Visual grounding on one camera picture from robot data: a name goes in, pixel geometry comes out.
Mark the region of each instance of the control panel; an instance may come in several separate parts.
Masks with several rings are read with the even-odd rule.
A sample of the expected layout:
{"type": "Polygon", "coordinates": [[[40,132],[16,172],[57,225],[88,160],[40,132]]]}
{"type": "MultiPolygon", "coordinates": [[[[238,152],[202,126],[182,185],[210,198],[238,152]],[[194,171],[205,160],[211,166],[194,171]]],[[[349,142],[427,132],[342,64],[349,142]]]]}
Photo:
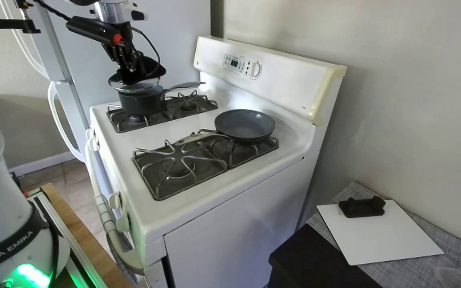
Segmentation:
{"type": "Polygon", "coordinates": [[[259,60],[253,60],[243,56],[226,54],[224,67],[235,73],[258,78],[261,75],[262,64],[259,60]]]}

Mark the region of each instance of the white gas stove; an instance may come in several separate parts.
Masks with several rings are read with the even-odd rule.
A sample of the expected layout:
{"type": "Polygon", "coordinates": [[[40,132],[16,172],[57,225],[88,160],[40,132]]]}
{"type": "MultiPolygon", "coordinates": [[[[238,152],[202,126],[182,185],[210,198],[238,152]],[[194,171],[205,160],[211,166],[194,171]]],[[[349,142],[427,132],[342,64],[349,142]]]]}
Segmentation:
{"type": "MultiPolygon", "coordinates": [[[[198,38],[194,65],[205,81],[195,94],[214,107],[131,131],[118,131],[109,120],[118,104],[91,108],[88,152],[102,160],[114,190],[109,203],[117,211],[115,220],[104,214],[102,222],[110,233],[128,235],[134,248],[122,248],[120,257],[146,273],[152,286],[264,286],[267,256],[296,228],[346,67],[205,36],[198,38]],[[186,142],[190,147],[202,140],[214,155],[219,136],[200,129],[214,129],[214,118],[234,108],[259,110],[275,120],[266,142],[232,148],[254,150],[251,158],[229,164],[216,153],[221,160],[202,161],[216,166],[210,176],[192,176],[205,171],[197,161],[158,176],[171,166],[157,156],[170,156],[186,142]],[[166,185],[182,187],[158,196],[166,185]]],[[[186,155],[200,148],[178,150],[186,155]]]]}

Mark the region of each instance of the stove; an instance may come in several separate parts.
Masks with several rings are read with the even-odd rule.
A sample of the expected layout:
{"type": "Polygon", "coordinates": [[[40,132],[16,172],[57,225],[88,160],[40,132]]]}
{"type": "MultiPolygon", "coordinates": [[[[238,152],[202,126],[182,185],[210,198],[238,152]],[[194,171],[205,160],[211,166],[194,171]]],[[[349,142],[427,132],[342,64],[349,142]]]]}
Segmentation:
{"type": "Polygon", "coordinates": [[[115,131],[107,104],[90,108],[86,166],[99,155],[107,179],[91,172],[96,198],[109,187],[115,214],[104,227],[128,235],[133,248],[115,257],[154,278],[152,288],[166,278],[264,286],[270,251],[296,230],[346,67],[205,36],[194,67],[205,81],[197,94],[214,108],[155,124],[150,116],[128,132],[115,131]],[[235,108],[272,116],[272,137],[218,134],[214,118],[235,108]]]}
{"type": "Polygon", "coordinates": [[[240,142],[200,129],[160,148],[138,148],[133,161],[155,200],[165,200],[278,147],[275,137],[240,142]]]}
{"type": "Polygon", "coordinates": [[[202,112],[213,110],[213,108],[218,108],[218,102],[208,99],[206,94],[198,94],[198,91],[194,89],[190,94],[178,92],[178,96],[168,96],[163,100],[163,110],[158,113],[152,113],[149,116],[131,115],[125,112],[123,108],[112,108],[112,107],[107,107],[107,116],[117,132],[125,132],[125,131],[133,131],[138,128],[202,113],[202,112]]]}

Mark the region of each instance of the stovetop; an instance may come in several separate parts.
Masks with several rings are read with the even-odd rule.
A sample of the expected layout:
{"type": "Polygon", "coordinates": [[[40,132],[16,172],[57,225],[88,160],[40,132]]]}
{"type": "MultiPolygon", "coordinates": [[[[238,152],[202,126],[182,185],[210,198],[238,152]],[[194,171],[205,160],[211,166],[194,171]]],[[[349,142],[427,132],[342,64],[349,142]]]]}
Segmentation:
{"type": "Polygon", "coordinates": [[[166,96],[166,99],[163,100],[163,110],[158,113],[142,116],[142,115],[131,115],[123,108],[109,107],[107,116],[117,132],[125,132],[202,113],[213,108],[218,108],[218,102],[208,99],[208,96],[205,94],[198,94],[197,89],[194,89],[190,94],[178,92],[178,96],[166,96]]]}
{"type": "Polygon", "coordinates": [[[275,137],[238,142],[211,129],[200,129],[160,148],[138,148],[133,161],[155,200],[170,198],[278,147],[275,137]]]}

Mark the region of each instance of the frying pan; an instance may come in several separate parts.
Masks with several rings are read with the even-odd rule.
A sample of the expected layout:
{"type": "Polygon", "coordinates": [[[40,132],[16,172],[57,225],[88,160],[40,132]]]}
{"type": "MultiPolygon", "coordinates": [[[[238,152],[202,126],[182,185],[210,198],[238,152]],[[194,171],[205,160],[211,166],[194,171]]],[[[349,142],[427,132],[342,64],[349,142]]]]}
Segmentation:
{"type": "Polygon", "coordinates": [[[216,131],[242,142],[262,142],[275,129],[275,120],[258,110],[227,110],[214,118],[216,131]]]}

